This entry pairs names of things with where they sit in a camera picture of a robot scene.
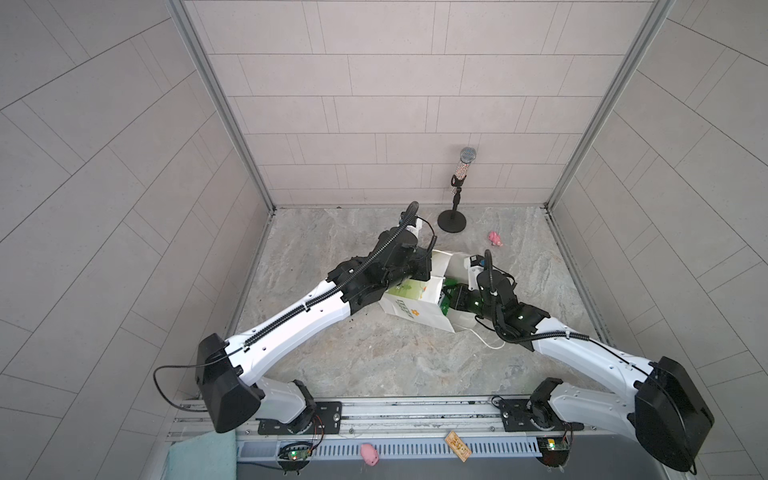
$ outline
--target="black mounting plate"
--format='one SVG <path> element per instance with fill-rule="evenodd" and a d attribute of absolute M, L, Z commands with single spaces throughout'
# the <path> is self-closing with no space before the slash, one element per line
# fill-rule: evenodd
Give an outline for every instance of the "black mounting plate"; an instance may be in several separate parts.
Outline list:
<path fill-rule="evenodd" d="M 336 414 L 339 415 L 339 420 L 333 419 Z M 315 415 L 320 417 L 326 435 L 335 435 L 341 430 L 341 402 L 318 402 Z M 285 423 L 280 423 L 277 420 L 259 420 L 258 432 L 259 435 L 311 435 L 313 427 L 310 423 L 307 430 L 294 434 L 288 430 L 288 425 Z"/>
<path fill-rule="evenodd" d="M 541 430 L 537 427 L 533 423 L 531 414 L 527 411 L 528 400 L 527 398 L 498 400 L 498 409 L 502 411 L 502 423 L 505 432 L 548 432 L 551 430 L 562 432 L 565 430 L 565 425 L 557 417 L 553 419 L 553 429 Z M 570 425 L 574 431 L 584 430 L 583 423 L 572 422 Z"/>

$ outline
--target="black cable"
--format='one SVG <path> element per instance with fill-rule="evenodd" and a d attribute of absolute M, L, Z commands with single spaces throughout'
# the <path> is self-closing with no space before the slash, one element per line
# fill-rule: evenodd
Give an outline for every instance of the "black cable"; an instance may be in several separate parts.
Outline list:
<path fill-rule="evenodd" d="M 175 403 L 173 403 L 172 401 L 170 401 L 170 400 L 169 400 L 169 398 L 168 398 L 168 397 L 166 397 L 166 396 L 165 396 L 165 394 L 163 393 L 163 390 L 161 390 L 161 388 L 160 388 L 160 384 L 159 384 L 159 383 L 157 383 L 157 371 L 158 371 L 158 370 L 162 370 L 162 369 L 196 369 L 196 368 L 197 368 L 197 367 L 199 367 L 199 366 L 209 366 L 209 365 L 213 365 L 214 363 L 218 363 L 218 362 L 220 362 L 221 360 L 224 360 L 224 359 L 226 359 L 226 358 L 229 358 L 230 356 L 234 355 L 235 353 L 238 353 L 238 352 L 239 352 L 239 351 L 241 351 L 242 349 L 243 349 L 243 347 L 240 347 L 239 349 L 235 350 L 235 351 L 234 351 L 234 352 L 232 352 L 232 353 L 228 353 L 228 354 L 226 354 L 225 356 L 222 356 L 222 357 L 220 357 L 220 358 L 218 358 L 218 359 L 215 359 L 215 360 L 213 360 L 213 361 L 211 361 L 211 362 L 201 363 L 201 364 L 199 364 L 199 365 L 161 365 L 161 366 L 158 366 L 158 367 L 157 367 L 157 368 L 154 370 L 154 372 L 152 372 L 152 379 L 154 380 L 154 387 L 157 389 L 157 393 L 160 393 L 160 396 L 161 396 L 161 397 L 163 397 L 163 400 L 165 400 L 166 402 L 168 402 L 168 403 L 169 403 L 171 406 L 173 406 L 173 407 L 175 407 L 175 408 L 177 408 L 177 409 L 179 409 L 179 410 L 184 410 L 185 412 L 192 412 L 192 413 L 205 413 L 205 412 L 207 412 L 208 410 L 196 410 L 196 409 L 188 409 L 187 407 L 183 407 L 183 406 L 181 406 L 181 405 L 176 405 Z"/>
<path fill-rule="evenodd" d="M 496 330 L 492 329 L 490 326 L 485 325 L 483 322 L 480 321 L 480 316 L 475 315 L 475 321 L 479 323 L 483 328 L 491 330 L 493 333 L 496 333 Z"/>

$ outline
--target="wall tile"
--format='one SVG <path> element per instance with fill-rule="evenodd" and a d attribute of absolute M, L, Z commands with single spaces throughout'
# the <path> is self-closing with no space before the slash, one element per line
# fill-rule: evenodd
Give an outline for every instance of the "wall tile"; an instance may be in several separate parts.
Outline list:
<path fill-rule="evenodd" d="M 218 227 L 224 223 L 247 178 L 240 156 L 232 150 L 200 194 L 198 202 Z"/>
<path fill-rule="evenodd" d="M 169 331 L 214 238 L 190 215 L 136 299 L 133 311 Z"/>
<path fill-rule="evenodd" d="M 0 407 L 61 418 L 75 398 L 72 392 L 0 375 Z"/>
<path fill-rule="evenodd" d="M 0 115 L 0 238 L 19 225 L 68 178 L 5 116 Z"/>
<path fill-rule="evenodd" d="M 453 3 L 445 53 L 538 55 L 555 7 L 542 2 Z"/>
<path fill-rule="evenodd" d="M 257 165 L 291 165 L 293 154 L 285 134 L 245 135 Z"/>
<path fill-rule="evenodd" d="M 746 349 L 664 238 L 651 242 L 632 266 L 695 366 Z"/>
<path fill-rule="evenodd" d="M 571 60 L 568 55 L 467 55 L 461 94 L 557 95 Z"/>
<path fill-rule="evenodd" d="M 673 167 L 710 127 L 641 73 L 632 76 L 615 111 Z"/>
<path fill-rule="evenodd" d="M 690 24 L 693 30 L 768 63 L 768 35 L 760 27 L 765 25 L 765 3 L 760 0 L 741 0 L 736 4 L 711 0 L 704 4 L 706 6 L 695 17 L 695 22 Z"/>
<path fill-rule="evenodd" d="M 734 450 L 741 450 L 743 447 L 733 433 L 728 421 L 723 416 L 723 413 L 717 407 L 714 399 L 710 395 L 709 390 L 699 378 L 694 365 L 688 359 L 683 347 L 677 342 L 675 334 L 672 333 L 667 322 L 661 321 L 656 323 L 652 327 L 645 329 L 643 332 L 637 334 L 637 341 L 643 347 L 645 356 L 648 359 L 657 360 L 662 356 L 671 358 L 672 360 L 680 363 L 688 372 L 688 375 L 694 382 L 697 390 L 701 394 L 704 403 L 710 408 L 714 415 L 714 425 L 710 430 L 707 439 L 704 440 L 704 444 L 701 446 L 700 454 L 711 452 L 732 452 Z"/>
<path fill-rule="evenodd" d="M 139 199 L 134 210 L 170 242 L 213 174 L 188 141 Z"/>
<path fill-rule="evenodd" d="M 698 277 L 697 280 L 704 291 L 709 293 L 762 261 L 757 253 L 747 246 L 712 267 L 712 270 Z"/>
<path fill-rule="evenodd" d="M 387 134 L 387 163 L 455 164 L 468 143 L 469 134 Z"/>
<path fill-rule="evenodd" d="M 661 233 L 659 233 L 656 226 L 653 224 L 649 225 L 648 228 L 643 230 L 643 233 L 641 233 L 639 237 L 629 244 L 629 247 L 624 249 L 624 255 L 626 255 L 629 260 L 632 260 L 659 235 L 661 235 Z"/>
<path fill-rule="evenodd" d="M 240 55 L 254 95 L 351 95 L 344 55 Z"/>
<path fill-rule="evenodd" d="M 326 53 L 429 54 L 435 6 L 424 2 L 320 2 Z"/>
<path fill-rule="evenodd" d="M 160 94 L 136 49 L 127 42 L 32 92 L 25 103 L 88 159 Z"/>
<path fill-rule="evenodd" d="M 725 48 L 723 53 L 720 54 L 720 57 L 717 57 L 715 63 L 710 67 L 690 95 L 688 95 L 688 98 L 685 99 L 685 104 L 694 110 L 699 108 L 699 105 L 701 105 L 704 98 L 710 94 L 710 91 L 712 91 L 717 82 L 720 81 L 723 75 L 725 75 L 725 72 L 728 71 L 730 66 L 733 65 L 739 56 L 739 52 L 731 50 L 730 48 Z"/>
<path fill-rule="evenodd" d="M 154 248 L 154 251 L 160 255 L 165 253 L 165 250 L 168 248 L 168 242 L 145 219 L 141 218 L 141 215 L 137 214 L 136 210 L 128 212 L 128 215 L 123 219 L 123 223 L 141 237 L 142 240 L 149 243 L 149 246 Z"/>
<path fill-rule="evenodd" d="M 343 190 L 291 190 L 290 196 L 296 205 L 362 205 L 366 202 L 364 190 L 355 186 Z"/>
<path fill-rule="evenodd" d="M 213 53 L 312 53 L 300 2 L 194 2 Z"/>
<path fill-rule="evenodd" d="M 29 478 L 94 478 L 156 355 L 119 329 Z"/>
<path fill-rule="evenodd" d="M 2 113 L 70 174 L 83 166 L 83 160 L 24 101 L 10 104 Z"/>
<path fill-rule="evenodd" d="M 678 173 L 762 258 L 768 258 L 768 169 L 711 129 L 678 165 Z"/>
<path fill-rule="evenodd" d="M 740 56 L 697 111 L 715 127 L 768 162 L 768 66 Z"/>
<path fill-rule="evenodd" d="M 165 73 L 171 85 L 184 80 L 195 69 L 187 47 L 181 40 L 174 21 L 171 19 L 155 25 L 141 34 L 147 41 L 152 55 Z"/>
<path fill-rule="evenodd" d="M 206 120 L 200 127 L 200 136 L 203 138 L 205 146 L 213 156 L 216 165 L 220 166 L 224 159 L 232 152 L 233 146 L 227 129 L 221 121 L 221 116 L 216 113 L 213 117 Z"/>
<path fill-rule="evenodd" d="M 661 316 L 661 312 L 657 306 L 653 306 L 650 309 L 642 313 L 638 318 L 629 322 L 629 327 L 632 329 L 632 333 L 637 335 L 638 333 L 650 328 L 659 323 L 664 318 Z"/>
<path fill-rule="evenodd" d="M 445 41 L 448 37 L 448 13 L 451 4 L 448 2 L 435 3 L 435 19 L 432 27 L 432 54 L 442 55 L 445 53 Z"/>
<path fill-rule="evenodd" d="M 124 330 L 133 333 L 135 336 L 147 340 L 157 348 L 163 346 L 165 337 L 168 334 L 168 332 L 161 329 L 159 326 L 147 319 L 141 318 L 134 312 L 128 312 L 121 327 Z"/>
<path fill-rule="evenodd" d="M 458 55 L 349 56 L 355 95 L 458 95 L 464 65 Z"/>
<path fill-rule="evenodd" d="M 710 298 L 763 368 L 768 366 L 768 346 L 762 341 L 768 328 L 763 321 L 766 284 L 761 282 L 767 280 L 768 266 L 759 263 L 710 292 Z"/>
<path fill-rule="evenodd" d="M 511 133 L 522 106 L 522 97 L 442 97 L 437 131 Z"/>
<path fill-rule="evenodd" d="M 197 288 L 203 295 L 205 295 L 211 302 L 216 302 L 216 298 L 219 296 L 219 291 L 216 290 L 208 280 L 205 280 L 201 275 L 197 275 L 194 281 L 195 288 Z"/>
<path fill-rule="evenodd" d="M 528 133 L 580 134 L 589 123 L 599 97 L 539 97 Z"/>
<path fill-rule="evenodd" d="M 624 181 L 648 151 L 648 144 L 613 111 L 593 147 L 619 180 Z"/>
<path fill-rule="evenodd" d="M 421 165 L 347 165 L 349 185 L 355 188 L 419 188 Z"/>
<path fill-rule="evenodd" d="M 765 406 L 763 399 L 768 392 L 768 376 L 764 372 L 755 373 L 712 386 L 710 391 L 744 444 L 747 453 L 750 454 L 759 473 L 764 477 L 768 472 L 768 462 L 765 457 L 765 448 L 760 444 L 760 436 L 766 428 L 766 418 L 762 411 Z M 743 464 L 732 466 L 744 468 L 739 473 L 748 472 L 746 469 L 749 468 L 749 463 L 744 460 Z"/>
<path fill-rule="evenodd" d="M 558 139 L 556 134 L 483 134 L 478 162 L 543 164 Z"/>
<path fill-rule="evenodd" d="M 622 182 L 624 186 L 628 190 L 632 190 L 632 188 L 637 184 L 637 181 L 640 180 L 643 175 L 645 175 L 645 172 L 653 164 L 653 162 L 656 161 L 657 158 L 660 158 L 659 154 L 657 154 L 653 148 L 649 148 L 645 152 L 645 155 L 643 155 L 643 157 L 640 159 L 640 161 L 637 162 L 637 165 L 634 166 L 629 175 L 627 175 L 627 178 L 625 178 Z"/>
<path fill-rule="evenodd" d="M 744 451 L 699 455 L 701 465 L 711 475 L 754 475 L 757 473 L 750 456 Z"/>
<path fill-rule="evenodd" d="M 26 3 L 76 65 L 90 58 L 48 0 L 26 0 Z"/>
<path fill-rule="evenodd" d="M 373 188 L 366 189 L 366 203 L 371 205 L 400 205 L 403 198 L 422 204 L 443 204 L 443 188 Z"/>
<path fill-rule="evenodd" d="M 31 332 L 0 320 L 0 371 L 27 341 Z"/>
<path fill-rule="evenodd" d="M 622 249 L 643 233 L 650 220 L 607 164 L 595 174 L 587 195 Z"/>
<path fill-rule="evenodd" d="M 269 165 L 264 170 L 276 189 L 339 188 L 333 166 Z"/>
<path fill-rule="evenodd" d="M 579 232 L 576 227 L 576 223 L 574 223 L 571 218 L 571 214 L 568 213 L 565 203 L 558 202 L 558 204 L 555 205 L 553 216 L 558 222 L 560 230 L 568 242 L 568 250 L 571 252 L 576 265 L 578 265 L 580 269 L 585 268 L 589 261 L 592 260 L 592 253 L 589 251 L 587 244 L 581 237 L 581 232 Z"/>
<path fill-rule="evenodd" d="M 239 55 L 208 55 L 224 94 L 236 97 L 252 95 Z"/>
<path fill-rule="evenodd" d="M 14 480 L 27 478 L 59 422 L 53 417 L 0 409 L 3 475 Z"/>
<path fill-rule="evenodd" d="M 558 94 L 603 96 L 622 58 L 621 55 L 575 55 Z"/>
<path fill-rule="evenodd" d="M 0 35 L 0 65 L 6 66 L 0 73 L 4 107 L 73 68 L 74 62 L 22 0 L 3 2 L 0 18 L 7 19 Z"/>
<path fill-rule="evenodd" d="M 744 247 L 736 232 L 662 159 L 637 181 L 632 195 L 694 276 Z"/>
<path fill-rule="evenodd" d="M 248 273 L 252 266 L 253 255 L 256 253 L 256 248 L 259 246 L 264 227 L 269 218 L 270 214 L 266 209 L 266 205 L 259 199 L 259 204 L 257 205 L 257 208 L 254 209 L 254 214 L 248 223 L 248 229 L 245 231 L 243 241 L 240 242 L 240 247 L 238 247 L 237 253 L 235 254 L 235 260 L 232 261 L 230 272 L 227 274 L 227 279 L 238 290 L 242 290 L 245 287 Z M 205 290 L 201 290 L 201 292 L 206 296 L 209 295 Z"/>
<path fill-rule="evenodd" d="M 237 104 L 252 134 L 328 132 L 320 97 L 237 97 Z"/>
<path fill-rule="evenodd" d="M 79 391 L 159 260 L 120 225 L 5 372 Z"/>
<path fill-rule="evenodd" d="M 543 204 L 552 194 L 551 188 L 518 188 L 516 204 Z"/>
<path fill-rule="evenodd" d="M 154 435 L 120 430 L 98 471 L 97 480 L 135 480 L 154 444 Z"/>
<path fill-rule="evenodd" d="M 573 218 L 579 233 L 584 233 L 599 216 L 587 193 L 578 182 L 571 181 L 563 192 L 563 204 Z"/>
<path fill-rule="evenodd" d="M 554 52 L 624 55 L 645 18 L 649 5 L 575 2 Z"/>
<path fill-rule="evenodd" d="M 627 321 L 654 305 L 647 285 L 643 285 L 606 225 L 598 228 L 587 246 Z"/>
<path fill-rule="evenodd" d="M 502 171 L 501 165 L 475 164 L 468 174 L 464 187 L 467 188 L 493 188 L 496 186 L 499 174 Z M 456 172 L 456 166 L 451 164 L 432 165 L 432 188 L 448 188 L 451 185 L 451 177 Z"/>
<path fill-rule="evenodd" d="M 189 77 L 187 77 L 187 83 L 194 93 L 194 97 L 197 99 L 197 103 L 200 104 L 200 108 L 203 109 L 203 113 L 206 117 L 214 114 L 216 106 L 214 101 L 210 98 L 210 93 L 203 84 L 203 79 L 200 78 L 200 73 L 195 71 Z"/>
<path fill-rule="evenodd" d="M 724 49 L 695 31 L 665 22 L 638 70 L 685 101 Z"/>
<path fill-rule="evenodd" d="M 203 122 L 203 111 L 192 89 L 183 82 L 123 130 L 109 147 L 149 187 Z"/>
<path fill-rule="evenodd" d="M 299 145 L 305 164 L 374 164 L 374 134 L 304 134 Z"/>
<path fill-rule="evenodd" d="M 707 386 L 762 371 L 763 369 L 760 368 L 760 364 L 749 352 L 738 353 L 698 369 L 699 376 L 701 376 L 701 379 Z"/>
<path fill-rule="evenodd" d="M 406 133 L 425 129 L 427 97 L 336 97 L 335 101 L 342 133 Z"/>
<path fill-rule="evenodd" d="M 506 187 L 552 188 L 560 179 L 562 165 L 524 165 L 512 166 Z"/>
<path fill-rule="evenodd" d="M 165 416 L 168 404 L 160 397 L 154 386 L 152 370 L 160 365 L 183 365 L 197 348 L 197 342 L 203 333 L 214 304 L 198 289 L 192 287 L 189 296 L 179 312 L 178 320 L 170 329 L 165 344 L 157 354 L 152 368 L 144 376 L 144 384 L 136 395 L 133 408 L 154 415 Z M 181 382 L 184 371 L 167 369 L 157 376 L 157 381 L 165 392 L 175 392 Z"/>
<path fill-rule="evenodd" d="M 73 175 L 0 243 L 0 318 L 36 328 L 143 192 L 108 149 Z"/>
<path fill-rule="evenodd" d="M 465 188 L 462 190 L 462 204 L 513 204 L 518 190 L 518 188 Z M 449 189 L 445 191 L 450 197 L 446 203 L 450 203 L 453 194 L 450 194 Z"/>
<path fill-rule="evenodd" d="M 563 34 L 563 27 L 568 20 L 568 15 L 571 13 L 573 2 L 559 2 L 556 5 L 557 8 L 549 24 L 547 39 L 544 42 L 544 47 L 541 49 L 542 55 L 551 55 L 557 48 L 560 36 Z"/>
<path fill-rule="evenodd" d="M 247 225 L 234 208 L 230 210 L 227 219 L 221 226 L 219 236 L 216 237 L 208 256 L 200 268 L 200 275 L 216 290 L 221 291 L 224 280 L 230 271 L 232 260 L 240 246 L 240 241 L 245 235 Z"/>

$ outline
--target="microphone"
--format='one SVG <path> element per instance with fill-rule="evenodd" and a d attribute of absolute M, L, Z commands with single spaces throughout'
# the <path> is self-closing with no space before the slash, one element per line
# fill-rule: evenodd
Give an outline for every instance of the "microphone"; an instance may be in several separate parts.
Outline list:
<path fill-rule="evenodd" d="M 467 177 L 469 165 L 477 158 L 478 153 L 472 147 L 462 148 L 458 156 L 458 165 L 456 173 L 451 177 L 451 193 L 453 194 L 453 208 L 442 212 L 437 218 L 437 224 L 444 231 L 449 233 L 458 233 L 467 226 L 467 219 L 464 214 L 456 211 L 458 202 L 462 200 L 462 185 Z"/>

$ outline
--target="black motor housing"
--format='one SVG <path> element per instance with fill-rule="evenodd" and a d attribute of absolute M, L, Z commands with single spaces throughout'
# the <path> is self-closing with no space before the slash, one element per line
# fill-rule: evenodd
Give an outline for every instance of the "black motor housing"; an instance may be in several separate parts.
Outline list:
<path fill-rule="evenodd" d="M 656 460 L 687 472 L 712 429 L 714 417 L 680 363 L 666 356 L 634 397 L 634 428 Z"/>

